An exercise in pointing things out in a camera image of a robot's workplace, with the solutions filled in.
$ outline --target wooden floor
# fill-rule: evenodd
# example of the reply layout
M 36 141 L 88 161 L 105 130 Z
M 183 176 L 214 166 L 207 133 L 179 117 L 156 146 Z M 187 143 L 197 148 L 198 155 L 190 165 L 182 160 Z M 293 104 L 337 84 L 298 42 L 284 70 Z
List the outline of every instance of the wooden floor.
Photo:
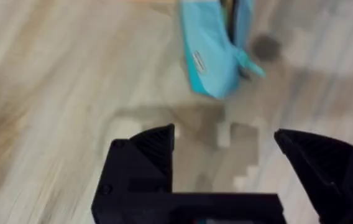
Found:
M 93 223 L 110 142 L 167 123 L 176 191 L 276 192 L 289 223 L 317 223 L 272 136 L 353 142 L 353 0 L 256 11 L 249 45 L 264 36 L 281 53 L 259 62 L 267 78 L 216 101 L 190 91 L 173 1 L 0 0 L 0 223 Z

